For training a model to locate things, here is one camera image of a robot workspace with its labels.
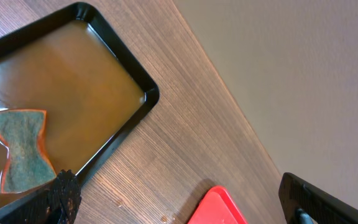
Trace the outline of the orange green sponge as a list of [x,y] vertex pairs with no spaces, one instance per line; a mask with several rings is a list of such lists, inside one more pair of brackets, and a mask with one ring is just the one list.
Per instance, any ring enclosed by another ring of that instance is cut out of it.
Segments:
[[45,149],[45,110],[0,111],[0,144],[7,149],[0,194],[19,194],[57,177]]

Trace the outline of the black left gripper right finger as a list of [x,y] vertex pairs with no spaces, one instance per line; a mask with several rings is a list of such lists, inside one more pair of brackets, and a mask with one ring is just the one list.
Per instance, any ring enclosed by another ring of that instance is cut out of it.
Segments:
[[298,176],[282,176],[278,196],[288,224],[358,224],[358,210]]

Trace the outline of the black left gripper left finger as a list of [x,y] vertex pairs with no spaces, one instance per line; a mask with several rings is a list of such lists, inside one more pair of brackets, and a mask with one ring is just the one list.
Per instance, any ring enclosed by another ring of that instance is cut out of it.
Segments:
[[74,223],[81,203],[81,186],[71,170],[35,192],[3,207],[1,223]]

